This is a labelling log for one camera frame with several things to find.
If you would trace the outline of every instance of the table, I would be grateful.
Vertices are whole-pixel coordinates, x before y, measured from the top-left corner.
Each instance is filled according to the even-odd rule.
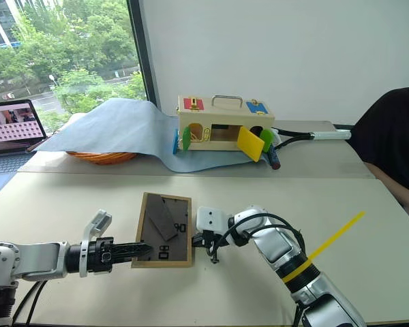
[[[315,263],[367,322],[409,320],[409,217],[380,181],[361,178],[237,178],[18,173],[0,192],[0,240],[78,243],[98,208],[113,216],[106,236],[134,240],[144,191],[192,198],[227,213],[248,204],[301,228],[311,253],[359,211],[366,215]],[[212,265],[130,269],[50,281],[33,323],[85,326],[290,325],[289,291],[253,244],[227,247]],[[22,281],[17,303],[30,287]]]
[[[275,126],[290,131],[335,131],[328,121],[276,121]],[[264,161],[214,168],[182,175],[233,177],[313,177],[374,178],[357,153],[343,140],[295,142],[279,150],[282,166],[272,170]],[[65,172],[77,174],[179,175],[150,156],[140,156],[114,166],[97,166],[71,157],[64,152],[39,152],[21,172]]]

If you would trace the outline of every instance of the wicker basket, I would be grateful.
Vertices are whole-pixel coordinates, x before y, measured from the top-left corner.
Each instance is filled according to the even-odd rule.
[[[97,165],[115,165],[124,161],[133,159],[137,153],[114,152],[114,153],[85,153],[85,152],[67,152],[73,157],[90,161]]]

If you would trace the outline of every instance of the laptop screen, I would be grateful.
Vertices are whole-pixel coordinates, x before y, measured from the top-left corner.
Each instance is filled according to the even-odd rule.
[[[45,137],[30,100],[0,103],[0,154],[24,151]]]

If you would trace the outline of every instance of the yellow tape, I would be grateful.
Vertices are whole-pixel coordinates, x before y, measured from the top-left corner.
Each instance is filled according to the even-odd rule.
[[[307,260],[302,263],[302,265],[298,266],[292,272],[287,274],[282,281],[287,283],[297,277],[300,273],[302,273],[307,267],[309,267],[312,263],[312,260],[316,258],[321,252],[323,252],[330,244],[335,242],[339,237],[342,236],[343,233],[347,232],[347,230],[354,225],[360,218],[362,218],[365,214],[365,211],[361,211],[356,216],[354,216],[348,223],[346,223],[340,230],[338,230],[332,237],[330,237],[326,242],[324,242],[317,250],[312,252],[312,254],[307,257]]]
[[[282,278],[282,281],[284,283],[289,282],[291,279],[294,279],[295,277],[297,277],[301,272],[303,272],[307,267],[309,267],[311,265],[312,261],[307,259],[306,261],[304,261],[304,263],[302,263],[300,266],[298,266],[297,268],[295,268],[292,272],[290,272],[289,274],[287,274],[284,278]]]

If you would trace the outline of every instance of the black cable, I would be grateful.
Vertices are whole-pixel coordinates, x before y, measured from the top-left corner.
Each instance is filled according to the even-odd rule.
[[[253,234],[255,234],[255,233],[257,233],[257,232],[259,232],[261,230],[268,230],[269,228],[282,228],[282,229],[285,229],[285,230],[290,230],[294,234],[294,237],[295,237],[297,243],[299,244],[302,252],[303,253],[306,252],[306,250],[305,250],[305,240],[303,239],[303,236],[301,235],[301,233],[298,230],[295,230],[292,226],[289,227],[289,226],[286,226],[286,225],[277,225],[275,223],[272,223],[271,225],[264,225],[264,226],[256,228],[253,232],[248,233],[248,238],[250,239],[251,237],[253,237]]]
[[[286,131],[285,129],[280,129],[277,127],[272,127],[273,129],[276,129],[278,131],[279,135],[283,135],[283,136],[290,136],[291,138],[293,138],[294,136],[299,136],[299,135],[305,135],[305,134],[309,134],[306,131]]]
[[[35,298],[33,299],[32,302],[32,306],[30,308],[30,312],[29,312],[29,316],[27,316],[27,320],[26,320],[26,327],[30,326],[30,321],[32,320],[32,315],[33,312],[35,311],[35,307],[36,307],[36,302],[38,301],[38,298],[41,295],[42,289],[44,288],[44,286],[47,284],[47,281],[43,281],[41,283],[40,288],[38,288],[38,291],[36,292]]]
[[[20,315],[20,312],[21,312],[22,308],[24,308],[24,306],[26,305],[27,300],[31,297],[32,293],[37,289],[37,287],[40,284],[41,284],[41,282],[37,281],[36,283],[33,284],[31,289],[26,293],[25,297],[20,302],[18,308],[16,308],[16,310],[15,310],[14,316],[12,317],[12,325],[11,326],[13,326],[15,324],[16,320],[18,319],[18,316]]]
[[[298,327],[303,311],[304,311],[303,308],[297,305],[297,308],[295,309],[294,323],[292,324],[292,327]]]
[[[296,142],[296,141],[304,141],[304,140],[311,140],[312,139],[312,135],[311,134],[302,134],[302,135],[298,135],[295,136],[293,138],[290,138],[289,140],[286,140],[280,144],[278,144],[277,146],[274,147],[274,150],[278,150],[280,148],[283,148],[284,146]]]
[[[230,228],[223,234],[223,236],[221,236],[221,238],[215,243],[215,245],[213,246],[213,249],[212,249],[212,251],[211,251],[211,255],[214,255],[214,254],[217,252],[218,248],[219,248],[220,245],[223,243],[223,240],[226,240],[227,236],[229,236],[229,234],[230,234],[234,229],[236,229],[238,226],[242,225],[243,223],[246,223],[246,222],[249,221],[249,220],[252,220],[252,219],[255,219],[255,218],[259,218],[259,217],[271,217],[271,218],[274,218],[274,219],[276,219],[276,220],[278,220],[278,221],[281,221],[282,223],[284,223],[284,224],[285,224],[286,226],[288,226],[289,228],[292,228],[292,226],[291,226],[285,219],[283,219],[283,218],[281,218],[281,217],[279,217],[279,216],[277,216],[277,215],[274,215],[274,214],[272,214],[272,213],[255,213],[254,215],[251,215],[251,216],[249,216],[249,217],[246,217],[246,218],[242,219],[241,221],[238,221],[236,224],[234,224],[232,227],[230,227]],[[300,244],[300,248],[304,248],[304,240],[303,240],[303,242]]]

